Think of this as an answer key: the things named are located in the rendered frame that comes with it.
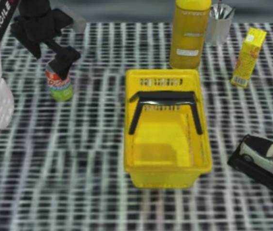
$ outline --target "checkered tablecloth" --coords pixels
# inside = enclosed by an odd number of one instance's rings
[[[230,84],[249,26],[268,31],[248,89]],[[240,139],[273,139],[273,24],[233,24],[204,47],[200,75],[214,168],[190,189],[136,189],[123,170],[125,72],[168,68],[169,24],[89,24],[58,38],[82,58],[74,98],[52,100],[35,60],[10,34],[4,78],[15,97],[0,133],[0,231],[273,231],[273,192],[227,166]]]

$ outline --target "grid pattern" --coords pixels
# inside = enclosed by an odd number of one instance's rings
[[[268,31],[246,90],[230,84],[249,26]],[[0,231],[273,231],[273,192],[227,166],[239,140],[273,139],[273,24],[233,24],[204,47],[200,75],[214,168],[190,189],[136,189],[123,170],[125,71],[168,68],[169,24],[89,24],[58,39],[81,52],[74,98],[51,99],[36,61],[10,34],[4,77],[16,109],[0,134]]]

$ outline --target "yellow basket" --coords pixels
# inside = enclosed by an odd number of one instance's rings
[[[124,168],[139,188],[186,188],[212,169],[196,70],[129,70]]]

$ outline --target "yellow bottle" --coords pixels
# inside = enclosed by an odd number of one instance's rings
[[[197,69],[210,14],[211,0],[176,0],[169,64]]]

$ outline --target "barcode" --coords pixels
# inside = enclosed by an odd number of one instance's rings
[[[233,77],[233,83],[245,86],[247,84],[247,79],[239,78],[239,77]]]

